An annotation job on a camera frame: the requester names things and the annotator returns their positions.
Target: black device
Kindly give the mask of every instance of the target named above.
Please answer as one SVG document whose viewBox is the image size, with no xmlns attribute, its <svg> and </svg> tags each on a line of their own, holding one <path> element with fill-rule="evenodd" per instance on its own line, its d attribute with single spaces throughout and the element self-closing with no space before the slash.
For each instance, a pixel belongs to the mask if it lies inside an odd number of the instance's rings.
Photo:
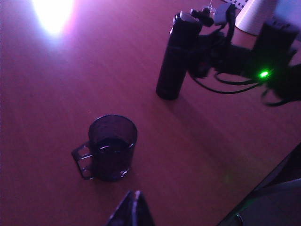
<svg viewBox="0 0 301 226">
<path fill-rule="evenodd" d="M 285 21 L 271 19 L 264 23 L 253 49 L 231 44 L 235 28 L 235 6 L 221 4 L 215 14 L 214 24 L 220 26 L 208 35 L 199 35 L 202 26 L 213 25 L 209 10 L 180 12 L 173 19 L 164 60 L 162 63 L 156 93 L 163 99 L 176 99 L 188 71 L 202 87 L 222 94 L 234 94 L 265 84 L 282 99 L 281 105 L 289 101 L 301 100 L 301 65 L 289 66 L 297 52 L 291 48 L 299 30 Z M 221 30 L 228 24 L 228 32 Z M 198 79 L 205 78 L 210 68 L 217 71 L 216 79 L 225 84 L 252 86 L 223 92 L 203 85 Z M 244 82 L 222 80 L 218 75 L 228 73 L 247 78 Z"/>
</svg>

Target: black cylinder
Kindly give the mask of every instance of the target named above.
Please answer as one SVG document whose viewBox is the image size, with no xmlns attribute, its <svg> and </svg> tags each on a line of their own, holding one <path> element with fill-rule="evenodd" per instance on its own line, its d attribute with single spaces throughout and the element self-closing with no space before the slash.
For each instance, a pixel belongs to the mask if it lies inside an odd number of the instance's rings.
<svg viewBox="0 0 301 226">
<path fill-rule="evenodd" d="M 187 70 L 187 55 L 200 31 L 201 23 L 190 14 L 175 15 L 156 88 L 159 97 L 173 100 L 179 96 Z"/>
</svg>

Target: wooden table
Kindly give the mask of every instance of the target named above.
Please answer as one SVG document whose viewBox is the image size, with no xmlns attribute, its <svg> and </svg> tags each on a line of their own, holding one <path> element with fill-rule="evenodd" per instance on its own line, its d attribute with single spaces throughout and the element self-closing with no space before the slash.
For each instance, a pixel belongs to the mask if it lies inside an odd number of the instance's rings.
<svg viewBox="0 0 301 226">
<path fill-rule="evenodd" d="M 300 142 L 301 105 L 266 107 L 264 87 L 219 95 L 187 76 L 177 100 L 156 95 L 174 14 L 207 2 L 75 0 L 51 34 L 32 1 L 1 1 L 3 226 L 103 225 L 128 190 L 142 190 L 158 226 L 214 226 Z M 46 9 L 50 22 L 68 12 Z M 236 29 L 233 43 L 255 39 Z M 110 113 L 138 128 L 132 169 L 85 181 L 71 150 Z"/>
</svg>

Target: dark glass cup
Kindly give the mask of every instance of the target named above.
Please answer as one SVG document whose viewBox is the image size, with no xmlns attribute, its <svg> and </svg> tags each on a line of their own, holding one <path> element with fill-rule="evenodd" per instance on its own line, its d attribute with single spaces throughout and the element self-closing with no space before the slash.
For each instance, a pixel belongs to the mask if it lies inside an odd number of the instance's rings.
<svg viewBox="0 0 301 226">
<path fill-rule="evenodd" d="M 124 177 L 131 166 L 137 142 L 137 128 L 128 118 L 105 115 L 96 119 L 89 128 L 89 141 L 72 151 L 84 179 L 99 178 L 115 181 Z M 88 153 L 81 154 L 88 148 Z M 91 161 L 82 166 L 87 158 Z"/>
</svg>

